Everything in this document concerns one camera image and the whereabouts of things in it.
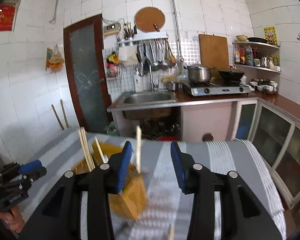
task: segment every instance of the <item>wire grid rack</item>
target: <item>wire grid rack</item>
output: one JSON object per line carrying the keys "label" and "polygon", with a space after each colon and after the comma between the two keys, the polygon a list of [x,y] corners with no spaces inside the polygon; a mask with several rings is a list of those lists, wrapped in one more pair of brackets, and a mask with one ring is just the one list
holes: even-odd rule
{"label": "wire grid rack", "polygon": [[[171,51],[175,57],[178,55],[178,46],[176,41],[169,41]],[[201,63],[200,54],[200,44],[199,41],[181,41],[181,53],[184,59],[185,65],[191,65],[194,63]],[[104,63],[106,62],[107,56],[109,56],[113,51],[119,53],[118,47],[112,47],[109,49],[104,49],[102,51]],[[128,91],[135,91],[134,84],[134,73],[137,65],[122,65],[118,66],[118,75],[116,77],[106,78],[108,93],[121,94]],[[105,73],[107,73],[107,67],[104,64]],[[156,71],[153,72],[153,80],[155,84],[159,84],[159,88],[164,88],[164,85],[160,82],[161,76],[172,75],[173,69],[168,69],[167,71]],[[188,70],[182,69],[181,77],[187,77]],[[150,90],[150,75],[147,74],[141,78],[141,87],[144,90]]]}

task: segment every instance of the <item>digital display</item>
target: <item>digital display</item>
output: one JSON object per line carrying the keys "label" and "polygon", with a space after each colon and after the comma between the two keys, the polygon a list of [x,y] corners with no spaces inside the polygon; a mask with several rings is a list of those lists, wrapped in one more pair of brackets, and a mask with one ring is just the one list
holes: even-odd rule
{"label": "digital display", "polygon": [[115,29],[115,24],[107,26],[107,30],[111,30],[111,29]]}

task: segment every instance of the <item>red poster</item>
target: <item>red poster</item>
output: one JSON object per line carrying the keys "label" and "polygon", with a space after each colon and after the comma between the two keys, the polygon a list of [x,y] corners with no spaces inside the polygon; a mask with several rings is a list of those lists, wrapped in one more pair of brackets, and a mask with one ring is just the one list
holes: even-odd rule
{"label": "red poster", "polygon": [[0,6],[0,31],[12,30],[14,10],[15,8],[13,6]]}

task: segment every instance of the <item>yellow poster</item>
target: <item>yellow poster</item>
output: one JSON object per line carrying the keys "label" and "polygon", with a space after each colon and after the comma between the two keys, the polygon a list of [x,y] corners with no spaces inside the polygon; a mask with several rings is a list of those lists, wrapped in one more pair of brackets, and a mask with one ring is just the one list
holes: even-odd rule
{"label": "yellow poster", "polygon": [[268,44],[278,46],[277,34],[275,32],[275,27],[266,27],[263,28],[265,33],[265,38],[268,40]]}

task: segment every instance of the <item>gas stove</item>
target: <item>gas stove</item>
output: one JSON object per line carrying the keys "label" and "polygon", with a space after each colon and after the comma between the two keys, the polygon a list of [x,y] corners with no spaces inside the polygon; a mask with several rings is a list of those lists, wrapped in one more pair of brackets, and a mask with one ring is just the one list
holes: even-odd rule
{"label": "gas stove", "polygon": [[183,89],[190,95],[197,96],[212,96],[226,94],[245,94],[250,93],[250,88],[241,85],[239,82],[228,81],[223,79],[210,80],[207,83],[192,84],[189,80],[183,81]]}

